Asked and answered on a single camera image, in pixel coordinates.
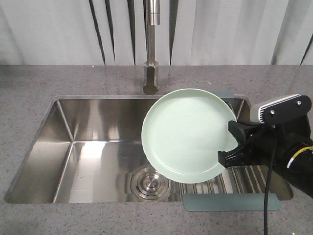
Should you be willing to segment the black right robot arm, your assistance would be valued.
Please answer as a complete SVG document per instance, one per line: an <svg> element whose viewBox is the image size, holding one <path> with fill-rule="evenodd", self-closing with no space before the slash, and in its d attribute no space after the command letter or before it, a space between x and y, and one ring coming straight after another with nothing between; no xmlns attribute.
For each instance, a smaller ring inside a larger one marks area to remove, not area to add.
<svg viewBox="0 0 313 235"><path fill-rule="evenodd" d="M228 131L239 145L218 152L222 166L266 165L303 193L313 195L313 141L307 116L274 126L231 120Z"/></svg>

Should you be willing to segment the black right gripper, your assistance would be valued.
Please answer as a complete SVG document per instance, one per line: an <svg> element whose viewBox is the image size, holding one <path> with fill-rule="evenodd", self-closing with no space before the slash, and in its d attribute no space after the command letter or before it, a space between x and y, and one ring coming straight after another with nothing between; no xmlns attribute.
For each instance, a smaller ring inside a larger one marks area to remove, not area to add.
<svg viewBox="0 0 313 235"><path fill-rule="evenodd" d="M238 146L218 151L225 168L272 165L274 171L312 171L313 140L307 116L269 126L248 121L229 121L228 131Z"/></svg>

